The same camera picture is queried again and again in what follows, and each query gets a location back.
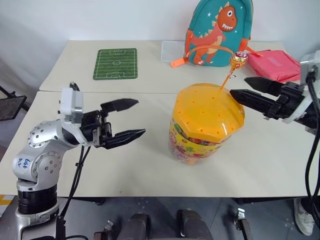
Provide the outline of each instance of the orange dinosaur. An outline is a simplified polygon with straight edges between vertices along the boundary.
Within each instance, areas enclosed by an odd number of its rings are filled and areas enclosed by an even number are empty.
[[[215,16],[217,21],[212,21],[213,29],[209,29],[208,33],[205,33],[204,36],[200,35],[199,37],[195,35],[189,36],[191,41],[188,43],[192,43],[195,46],[201,45],[213,45],[220,46],[222,41],[226,40],[226,36],[223,32],[232,31],[237,25],[237,18],[235,13],[235,8],[233,6],[229,6],[229,2],[227,2],[224,8],[220,7],[219,14]],[[212,58],[216,55],[218,49],[216,48],[202,48],[198,49],[195,52],[193,62],[198,65],[203,65],[205,61],[207,63],[212,64]],[[207,54],[205,61],[202,59],[203,55]]]

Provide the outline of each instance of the black cable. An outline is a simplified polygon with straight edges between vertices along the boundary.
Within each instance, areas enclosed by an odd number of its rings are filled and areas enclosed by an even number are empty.
[[[78,184],[79,184],[79,181],[80,181],[80,176],[81,176],[81,172],[82,172],[82,167],[84,166],[84,162],[87,158],[87,155],[90,151],[90,146],[88,147],[88,149],[86,150],[86,153],[84,155],[84,151],[85,151],[85,147],[82,146],[81,147],[81,154],[80,154],[80,158],[79,158],[79,162],[77,163],[76,165],[76,170],[75,170],[75,174],[74,174],[74,178],[73,178],[73,182],[72,182],[72,186],[71,186],[71,189],[70,189],[70,193],[69,193],[69,197],[66,201],[66,204],[60,214],[60,216],[62,217],[65,217],[66,215],[66,212],[67,212],[67,209],[69,207],[69,204],[71,202],[71,199],[72,197],[74,196],[76,190],[77,190],[77,187],[78,187]]]
[[[81,154],[80,154],[80,158],[79,158],[79,163],[82,161],[82,158],[83,158],[83,155],[84,155],[84,151],[85,151],[85,147],[82,146],[81,147]],[[74,177],[73,177],[73,182],[72,182],[72,185],[71,185],[71,188],[70,188],[70,193],[69,193],[68,199],[67,199],[66,204],[64,205],[64,208],[63,208],[63,210],[62,210],[62,212],[60,214],[60,216],[62,216],[62,217],[65,217],[67,209],[68,209],[70,201],[71,201],[71,198],[73,196],[73,191],[74,191],[74,187],[75,187],[75,184],[76,184],[76,181],[77,181],[77,178],[78,178],[79,170],[80,169],[79,169],[79,165],[78,165],[76,170],[75,170],[75,174],[74,174]]]
[[[67,236],[64,240],[67,240],[67,239],[84,239],[84,240],[89,240],[86,236],[83,236],[83,235]]]
[[[318,196],[319,193],[319,189],[320,189],[320,155],[319,155],[319,163],[318,163],[318,178],[317,178],[317,183],[314,189],[314,193],[313,195],[311,194],[311,190],[310,190],[310,183],[309,183],[309,175],[310,175],[310,167],[313,161],[313,158],[315,156],[318,144],[319,144],[319,140],[320,140],[320,103],[319,103],[319,99],[317,97],[317,93],[315,91],[315,87],[314,87],[314,81],[316,80],[316,78],[314,76],[308,76],[306,79],[306,83],[308,85],[309,88],[309,92],[310,92],[310,96],[312,98],[313,101],[313,106],[316,112],[316,116],[317,116],[317,127],[316,127],[316,134],[315,134],[315,138],[312,144],[312,148],[309,154],[309,158],[307,161],[307,165],[305,168],[305,187],[306,187],[306,192],[309,198],[309,208],[311,210],[311,215],[316,223],[316,225],[320,228],[320,218],[319,218],[319,213],[317,210],[317,207],[315,205],[315,201],[316,201],[316,197]]]

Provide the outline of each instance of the plastic jar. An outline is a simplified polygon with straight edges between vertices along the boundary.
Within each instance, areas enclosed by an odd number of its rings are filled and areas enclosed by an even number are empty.
[[[195,164],[215,153],[244,125],[245,111],[227,89],[197,83],[176,98],[169,130],[169,150],[180,162]]]

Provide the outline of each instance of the white shoe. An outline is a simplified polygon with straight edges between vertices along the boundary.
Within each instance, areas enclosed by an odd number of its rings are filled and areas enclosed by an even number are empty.
[[[301,205],[301,199],[293,199],[294,219],[299,230],[306,236],[311,236],[314,229],[315,221],[310,213],[308,213]]]

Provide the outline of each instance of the table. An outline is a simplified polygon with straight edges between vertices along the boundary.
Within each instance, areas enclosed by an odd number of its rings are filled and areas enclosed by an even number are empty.
[[[243,87],[243,81],[233,81]],[[119,98],[139,104],[112,112],[113,133],[146,128],[146,133],[128,145],[105,150],[92,148],[84,164],[75,197],[172,196],[172,197],[293,197],[305,196],[305,167],[314,136],[298,123],[266,121],[261,113],[246,108],[245,125],[211,159],[186,165],[172,159],[168,150],[169,125],[175,93],[84,93],[84,111]],[[58,118],[60,93],[37,93],[0,163],[1,194],[15,195],[14,156],[27,143],[37,123]],[[80,148],[64,155],[58,196],[67,196]],[[314,187],[317,166],[312,165]]]
[[[60,92],[74,81],[81,91],[89,93],[177,93],[198,82],[221,85],[228,75],[229,66],[209,67],[189,63],[172,68],[169,62],[160,60],[161,44],[161,41],[70,40],[51,73],[40,86],[40,91]],[[249,46],[256,51],[285,50],[281,42],[250,41]],[[138,77],[93,80],[98,50],[118,48],[137,49]],[[234,74],[235,79],[240,80],[255,75],[249,65],[236,70]]]

